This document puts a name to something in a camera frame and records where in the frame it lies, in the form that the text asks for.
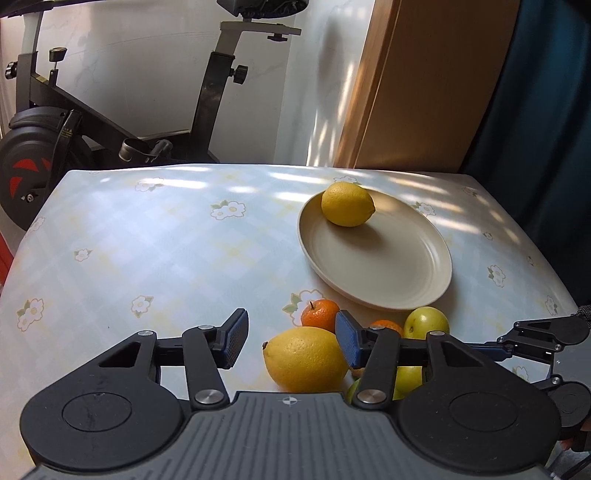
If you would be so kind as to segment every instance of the adjustment knob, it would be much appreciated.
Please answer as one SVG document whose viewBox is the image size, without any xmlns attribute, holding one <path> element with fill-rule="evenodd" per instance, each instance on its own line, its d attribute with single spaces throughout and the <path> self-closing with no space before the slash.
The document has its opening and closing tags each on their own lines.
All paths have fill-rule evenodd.
<svg viewBox="0 0 591 480">
<path fill-rule="evenodd" d="M 236 67 L 236 70 L 234 70 L 234 83 L 239 83 L 240 85 L 242 85 L 244 83 L 244 80 L 246 80 L 246 74 L 248 74 L 248 67 L 245 65 L 239 65 L 238 67 Z"/>
<path fill-rule="evenodd" d="M 64 58 L 66 58 L 67 51 L 68 49 L 65 47 L 52 48 L 49 51 L 49 61 L 51 63 L 57 63 L 59 61 L 62 61 Z"/>
<path fill-rule="evenodd" d="M 12 61 L 7 65 L 6 70 L 4 70 L 4 78 L 6 78 L 6 80 L 11 80 L 13 78 L 16 78 L 17 64 L 18 64 L 17 61 Z"/>
</svg>

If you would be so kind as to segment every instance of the blue gripper pad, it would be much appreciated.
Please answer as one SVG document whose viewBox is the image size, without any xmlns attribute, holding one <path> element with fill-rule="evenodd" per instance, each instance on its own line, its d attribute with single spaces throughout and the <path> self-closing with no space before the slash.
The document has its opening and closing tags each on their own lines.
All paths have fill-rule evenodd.
<svg viewBox="0 0 591 480">
<path fill-rule="evenodd" d="M 352 368 L 359 368 L 361 364 L 361 330 L 361 326 L 346 310 L 336 314 L 336 339 Z"/>
</svg>

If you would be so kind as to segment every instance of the exercise bike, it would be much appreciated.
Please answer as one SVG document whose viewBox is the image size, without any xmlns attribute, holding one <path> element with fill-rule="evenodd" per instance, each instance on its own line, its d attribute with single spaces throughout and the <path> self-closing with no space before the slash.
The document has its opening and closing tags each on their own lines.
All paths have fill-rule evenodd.
<svg viewBox="0 0 591 480">
<path fill-rule="evenodd" d="M 300 35 L 299 28 L 253 22 L 301 12 L 309 0 L 217 0 L 243 21 L 224 21 L 203 78 L 190 130 L 138 138 L 57 86 L 57 64 L 67 49 L 52 48 L 54 64 L 46 79 L 36 71 L 37 40 L 43 13 L 55 7 L 96 0 L 17 0 L 0 4 L 0 17 L 22 15 L 22 52 L 8 64 L 16 79 L 16 114 L 0 141 L 0 206 L 20 228 L 28 229 L 45 200 L 69 170 L 104 170 L 179 163 L 218 163 L 209 153 L 213 127 L 229 77 L 244 83 L 248 67 L 232 67 L 242 32 L 269 34 L 272 41 Z M 99 145 L 91 149 L 82 137 Z"/>
</svg>

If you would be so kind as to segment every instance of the orange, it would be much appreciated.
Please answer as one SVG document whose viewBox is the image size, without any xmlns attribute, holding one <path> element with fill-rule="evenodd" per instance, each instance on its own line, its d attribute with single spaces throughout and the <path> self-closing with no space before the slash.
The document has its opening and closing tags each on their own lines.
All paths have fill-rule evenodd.
<svg viewBox="0 0 591 480">
<path fill-rule="evenodd" d="M 392 320 L 376 320 L 370 326 L 374 327 L 376 325 L 381 325 L 382 327 L 389 328 L 390 330 L 396 330 L 401 337 L 404 337 L 404 329 Z"/>
<path fill-rule="evenodd" d="M 301 325 L 302 327 L 323 328 L 334 333 L 336 314 L 339 310 L 339 306 L 332 300 L 312 300 L 301 313 Z"/>
</svg>

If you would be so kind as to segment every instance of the black cable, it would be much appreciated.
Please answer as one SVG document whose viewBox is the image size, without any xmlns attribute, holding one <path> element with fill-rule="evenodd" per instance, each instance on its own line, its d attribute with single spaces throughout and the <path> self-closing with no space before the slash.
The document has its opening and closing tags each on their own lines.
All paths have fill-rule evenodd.
<svg viewBox="0 0 591 480">
<path fill-rule="evenodd" d="M 574 467 L 569 468 L 564 474 L 560 475 L 562 480 L 569 480 L 574 477 L 577 473 L 583 470 L 588 464 L 591 463 L 591 453 L 587 455 L 583 460 L 577 463 Z"/>
</svg>

